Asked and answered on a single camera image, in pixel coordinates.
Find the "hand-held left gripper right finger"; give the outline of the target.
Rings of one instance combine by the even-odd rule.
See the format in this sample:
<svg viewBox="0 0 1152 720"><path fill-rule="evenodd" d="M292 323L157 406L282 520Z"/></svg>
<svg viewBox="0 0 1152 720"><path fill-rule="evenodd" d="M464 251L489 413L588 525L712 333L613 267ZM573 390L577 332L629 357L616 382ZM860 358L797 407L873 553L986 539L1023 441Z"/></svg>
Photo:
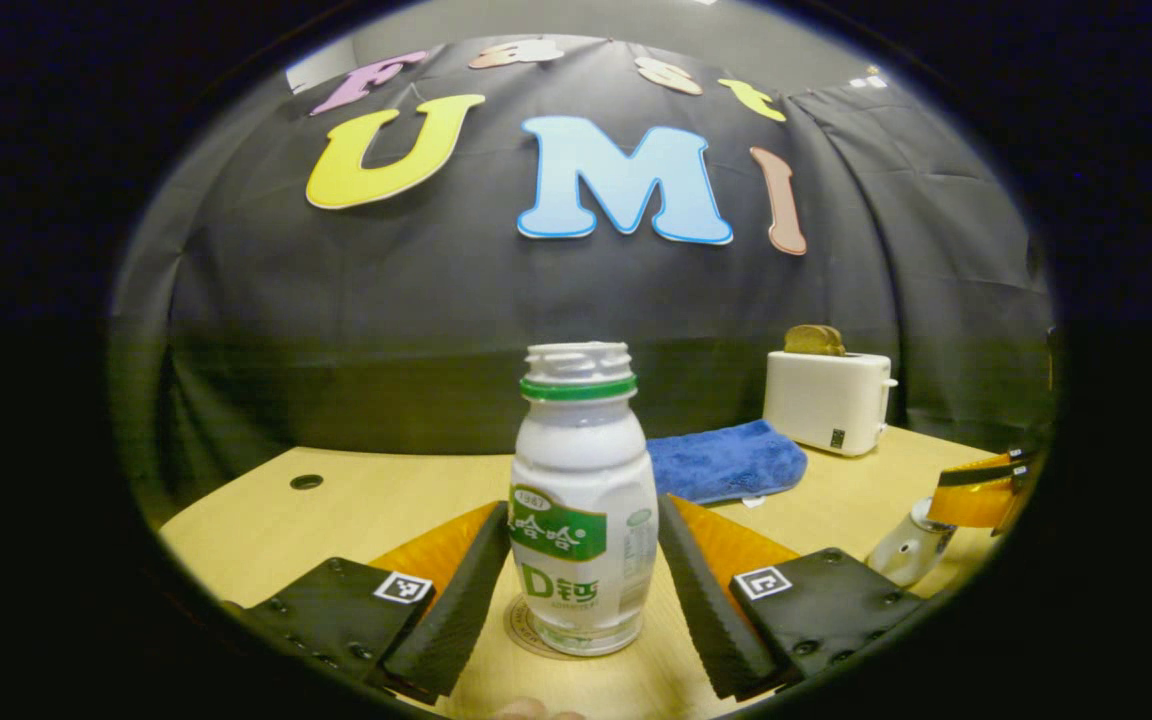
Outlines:
<svg viewBox="0 0 1152 720"><path fill-rule="evenodd" d="M923 598L838 547L799 553L660 495L659 541L713 691L750 700L823 674L893 632Z"/></svg>

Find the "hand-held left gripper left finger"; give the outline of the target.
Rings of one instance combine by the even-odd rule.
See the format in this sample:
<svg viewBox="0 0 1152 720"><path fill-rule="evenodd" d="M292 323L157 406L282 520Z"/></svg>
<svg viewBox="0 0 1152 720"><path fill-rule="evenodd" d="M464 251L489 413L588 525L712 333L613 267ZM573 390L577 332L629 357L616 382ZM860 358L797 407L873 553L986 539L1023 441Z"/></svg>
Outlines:
<svg viewBox="0 0 1152 720"><path fill-rule="evenodd" d="M505 502L485 503L370 562L333 556L238 624L339 683L434 705L456 687L509 555Z"/></svg>

